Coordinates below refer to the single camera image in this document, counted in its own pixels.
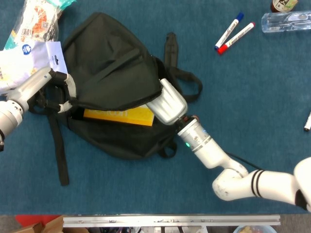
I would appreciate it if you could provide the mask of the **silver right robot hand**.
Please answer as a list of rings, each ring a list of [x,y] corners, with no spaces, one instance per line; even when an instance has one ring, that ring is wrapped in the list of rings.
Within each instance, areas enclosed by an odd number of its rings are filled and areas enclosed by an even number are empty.
[[[155,117],[165,125],[173,125],[188,111],[188,105],[182,95],[167,80],[161,79],[161,94],[147,103]]]

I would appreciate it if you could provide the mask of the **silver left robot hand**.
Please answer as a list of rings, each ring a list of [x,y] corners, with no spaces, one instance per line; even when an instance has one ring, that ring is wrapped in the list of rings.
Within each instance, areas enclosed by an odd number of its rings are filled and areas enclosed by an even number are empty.
[[[69,101],[77,97],[76,85],[71,75],[54,71],[50,67],[44,67],[31,75],[15,90],[10,91],[7,94],[6,100],[16,102],[22,108],[23,112],[27,112],[29,110],[30,99],[49,83],[66,85],[69,93]]]

